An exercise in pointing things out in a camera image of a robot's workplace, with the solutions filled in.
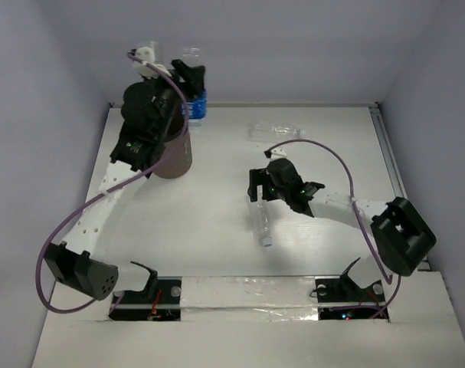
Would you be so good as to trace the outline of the clear bottle blue cap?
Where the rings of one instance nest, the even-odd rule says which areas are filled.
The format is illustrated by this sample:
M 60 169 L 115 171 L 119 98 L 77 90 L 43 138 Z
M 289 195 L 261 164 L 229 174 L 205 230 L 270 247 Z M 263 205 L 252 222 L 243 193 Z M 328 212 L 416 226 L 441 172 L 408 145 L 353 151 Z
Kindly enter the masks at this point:
M 263 247 L 273 244 L 270 220 L 267 208 L 263 202 L 249 202 L 248 210 L 252 221 L 252 230 L 258 243 Z

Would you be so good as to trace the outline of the blue label bottle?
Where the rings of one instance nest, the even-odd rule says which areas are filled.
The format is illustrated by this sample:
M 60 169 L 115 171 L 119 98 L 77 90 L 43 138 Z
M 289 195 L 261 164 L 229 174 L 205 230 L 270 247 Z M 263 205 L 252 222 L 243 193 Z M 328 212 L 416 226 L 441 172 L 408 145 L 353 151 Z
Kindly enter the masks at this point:
M 204 54 L 198 47 L 186 47 L 182 49 L 182 60 L 190 67 L 204 66 Z M 188 102 L 190 117 L 188 127 L 190 129 L 199 128 L 207 113 L 207 91 L 200 97 Z

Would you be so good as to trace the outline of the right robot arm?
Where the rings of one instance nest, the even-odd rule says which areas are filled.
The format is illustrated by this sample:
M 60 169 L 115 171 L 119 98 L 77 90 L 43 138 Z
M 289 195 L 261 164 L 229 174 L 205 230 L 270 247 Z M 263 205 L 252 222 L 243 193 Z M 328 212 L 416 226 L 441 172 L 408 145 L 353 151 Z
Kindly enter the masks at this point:
M 329 191 L 318 182 L 306 182 L 285 158 L 274 159 L 263 169 L 249 172 L 249 200 L 281 200 L 295 213 L 327 219 L 357 228 L 368 245 L 368 255 L 357 257 L 341 273 L 327 294 L 356 301 L 383 278 L 408 277 L 436 245 L 417 209 L 406 198 L 390 202 L 355 199 L 351 194 Z

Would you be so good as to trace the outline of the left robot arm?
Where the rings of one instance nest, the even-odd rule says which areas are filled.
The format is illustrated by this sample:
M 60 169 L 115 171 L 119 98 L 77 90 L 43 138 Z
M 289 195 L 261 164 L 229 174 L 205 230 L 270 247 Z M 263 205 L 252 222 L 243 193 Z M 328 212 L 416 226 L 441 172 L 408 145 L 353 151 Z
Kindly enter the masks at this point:
M 42 265 L 57 282 L 86 295 L 91 303 L 106 299 L 114 290 L 119 269 L 105 262 L 99 251 L 109 243 L 136 191 L 171 159 L 174 150 L 166 142 L 183 141 L 190 117 L 187 103 L 205 92 L 203 65 L 189 66 L 175 59 L 167 70 L 137 57 L 132 60 L 142 81 L 123 93 L 123 125 L 97 194 L 53 230 L 37 259 L 36 291 L 53 312 L 58 309 L 42 291 Z

